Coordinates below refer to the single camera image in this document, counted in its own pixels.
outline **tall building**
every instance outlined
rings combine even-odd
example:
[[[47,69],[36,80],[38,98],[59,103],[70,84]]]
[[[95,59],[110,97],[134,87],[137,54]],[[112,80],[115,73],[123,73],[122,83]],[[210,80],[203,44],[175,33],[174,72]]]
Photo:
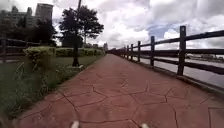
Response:
[[[28,8],[27,12],[19,12],[16,6],[13,6],[11,11],[2,10],[0,12],[0,24],[9,22],[12,26],[16,26],[21,19],[26,20],[26,27],[33,27],[34,17],[32,16],[32,9]]]
[[[52,20],[53,5],[38,3],[35,18],[37,20]]]

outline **pole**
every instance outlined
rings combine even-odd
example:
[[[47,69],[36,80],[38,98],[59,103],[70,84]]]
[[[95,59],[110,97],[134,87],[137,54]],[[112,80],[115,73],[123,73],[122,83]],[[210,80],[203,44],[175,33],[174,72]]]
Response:
[[[180,26],[180,52],[179,52],[179,65],[178,65],[178,76],[183,76],[185,53],[186,53],[186,26]]]
[[[81,8],[81,3],[82,3],[82,0],[79,0],[78,8],[77,8],[77,17],[76,17],[76,22],[77,23],[79,21],[79,11],[80,11],[80,8]],[[80,41],[81,40],[80,40],[80,38],[78,36],[78,29],[76,28],[76,30],[75,30],[74,48],[73,48],[73,64],[72,64],[72,66],[79,66],[79,61],[78,61],[78,50],[79,49],[78,49],[78,46],[79,46]]]

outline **fence post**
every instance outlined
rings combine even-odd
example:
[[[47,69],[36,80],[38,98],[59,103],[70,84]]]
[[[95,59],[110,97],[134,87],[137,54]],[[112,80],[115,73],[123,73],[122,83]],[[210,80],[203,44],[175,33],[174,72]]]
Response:
[[[6,63],[6,37],[2,35],[2,62]]]
[[[141,41],[138,41],[138,62],[140,62],[140,55],[141,55]]]
[[[126,52],[126,54],[127,54],[127,59],[129,59],[129,46],[127,46],[127,52]]]
[[[123,51],[123,57],[125,58],[125,54],[126,54],[126,48],[124,47],[124,51]]]
[[[179,65],[177,75],[182,76],[184,72],[185,52],[186,52],[186,26],[180,26],[180,51],[179,51]]]
[[[131,44],[131,61],[133,61],[133,44]]]
[[[151,61],[150,65],[153,67],[154,66],[154,53],[155,53],[155,36],[151,36]]]

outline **green bush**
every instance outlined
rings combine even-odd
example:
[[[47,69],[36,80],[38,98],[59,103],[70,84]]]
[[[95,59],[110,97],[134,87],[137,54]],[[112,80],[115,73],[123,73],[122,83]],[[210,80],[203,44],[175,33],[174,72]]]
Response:
[[[102,55],[103,52],[101,50],[96,50],[92,48],[79,48],[78,54],[79,54],[79,57],[83,57],[83,56]],[[56,56],[57,57],[73,57],[73,49],[72,48],[57,48]]]
[[[24,52],[34,67],[49,68],[50,59],[55,55],[55,48],[45,46],[29,47]]]
[[[85,49],[83,49],[83,48],[80,48],[79,51],[78,51],[79,57],[86,56],[85,53],[86,53],[86,52],[85,52]]]
[[[57,48],[56,56],[57,57],[72,57],[73,49],[72,48]]]

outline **red paved walkway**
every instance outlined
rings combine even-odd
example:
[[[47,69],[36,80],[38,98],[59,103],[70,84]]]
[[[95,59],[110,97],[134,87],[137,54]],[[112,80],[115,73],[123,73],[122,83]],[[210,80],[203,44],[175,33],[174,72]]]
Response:
[[[15,122],[19,128],[224,128],[224,102],[191,85],[107,55]]]

